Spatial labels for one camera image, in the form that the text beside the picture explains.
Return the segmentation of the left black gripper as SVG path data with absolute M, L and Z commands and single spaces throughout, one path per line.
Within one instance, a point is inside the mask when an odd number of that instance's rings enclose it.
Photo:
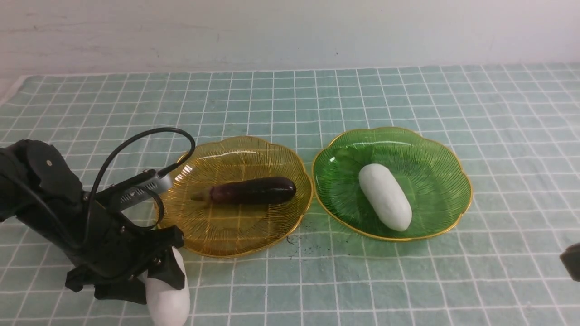
M 68 289 L 93 286 L 99 301 L 137 305 L 147 305 L 145 283 L 138 279 L 142 273 L 147 273 L 148 290 L 185 289 L 183 257 L 176 249 L 184 239 L 178 227 L 139 227 L 100 204 L 84 217 L 60 200 L 49 203 L 57 215 L 36 204 L 27 209 L 27 225 L 60 248 L 74 265 L 66 275 Z

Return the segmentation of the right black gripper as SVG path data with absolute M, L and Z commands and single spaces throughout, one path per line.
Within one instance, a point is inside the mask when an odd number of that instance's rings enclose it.
M 560 254 L 560 260 L 571 279 L 580 282 L 580 243 L 568 246 L 568 248 Z

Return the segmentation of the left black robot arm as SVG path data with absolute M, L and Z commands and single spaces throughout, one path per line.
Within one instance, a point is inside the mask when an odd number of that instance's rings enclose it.
M 80 292 L 93 286 L 99 300 L 145 305 L 160 281 L 173 290 L 186 288 L 177 249 L 184 244 L 176 226 L 156 229 L 132 223 L 123 210 L 169 188 L 168 175 L 150 169 L 99 191 L 90 192 L 56 147 L 20 140 L 1 149 L 1 220 L 21 223 L 60 248 L 74 265 L 65 287 Z

